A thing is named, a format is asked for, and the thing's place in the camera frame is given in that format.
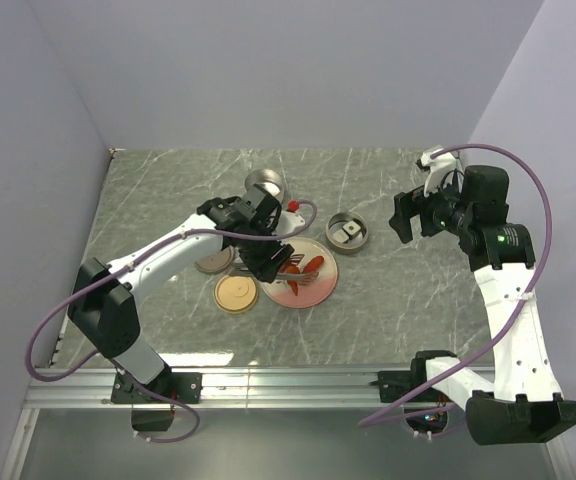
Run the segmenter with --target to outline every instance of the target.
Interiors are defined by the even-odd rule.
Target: metal rail
[[[378,408],[379,391],[369,383],[380,370],[409,370],[408,365],[173,368],[175,372],[200,372],[203,375],[201,401],[193,406],[207,408],[348,409]],[[493,367],[475,367],[490,378]],[[45,369],[46,375],[59,373]],[[115,405],[110,403],[114,369],[81,369],[55,383],[33,380],[24,409],[169,408],[166,404]],[[431,404],[415,403],[415,406]]]

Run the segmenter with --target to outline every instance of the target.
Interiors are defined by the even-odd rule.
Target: small metal bowl
[[[354,224],[346,226],[348,222],[354,222]],[[344,226],[350,228],[349,234],[345,231]],[[348,240],[340,241],[339,235]],[[366,226],[366,221],[356,213],[340,212],[328,220],[326,225],[326,243],[335,252],[342,255],[352,255],[361,251],[367,242],[368,227]]]
[[[246,190],[250,189],[253,185],[259,185],[261,188],[270,193],[279,202],[283,202],[286,192],[284,179],[274,170],[262,168],[251,172],[244,182]]]

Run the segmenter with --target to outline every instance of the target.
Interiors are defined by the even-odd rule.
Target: round lid
[[[257,301],[257,285],[252,278],[226,275],[215,286],[215,301],[228,313],[244,313]]]
[[[202,258],[195,263],[195,268],[201,273],[213,275],[215,273],[223,272],[227,269],[235,259],[235,249],[228,247],[219,253],[210,255],[209,257]]]

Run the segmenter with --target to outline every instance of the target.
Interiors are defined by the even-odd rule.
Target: gray marble table
[[[423,181],[419,152],[399,149],[172,150],[117,152],[110,165],[88,255],[126,255],[170,231],[206,199],[244,193],[246,175],[281,173],[291,198],[311,198],[319,216],[309,237],[324,243],[326,221],[350,210],[371,238],[355,256],[335,255],[339,282],[322,304],[292,310],[262,292],[243,315],[213,299],[219,276],[179,272],[139,307],[150,344],[176,365],[408,363],[421,349],[473,352],[489,338],[483,300],[455,237],[419,236],[402,245],[388,226],[392,197]],[[70,325],[57,366],[91,345]],[[485,357],[484,363],[491,363]],[[89,367],[106,365],[95,358]]]

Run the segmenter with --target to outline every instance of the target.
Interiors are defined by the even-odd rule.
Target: red food
[[[316,272],[321,268],[323,264],[324,264],[324,257],[322,257],[321,255],[317,255],[315,258],[313,258],[306,264],[301,273]]]
[[[296,273],[296,274],[301,273],[299,271],[299,267],[296,267],[295,265],[289,265],[288,267],[286,267],[284,271],[286,273]],[[295,282],[294,280],[288,280],[288,285],[290,285],[292,293],[294,293],[295,296],[299,295],[299,285],[297,285],[297,282]]]
[[[286,210],[291,213],[295,213],[297,210],[299,210],[299,204],[295,200],[291,200]]]

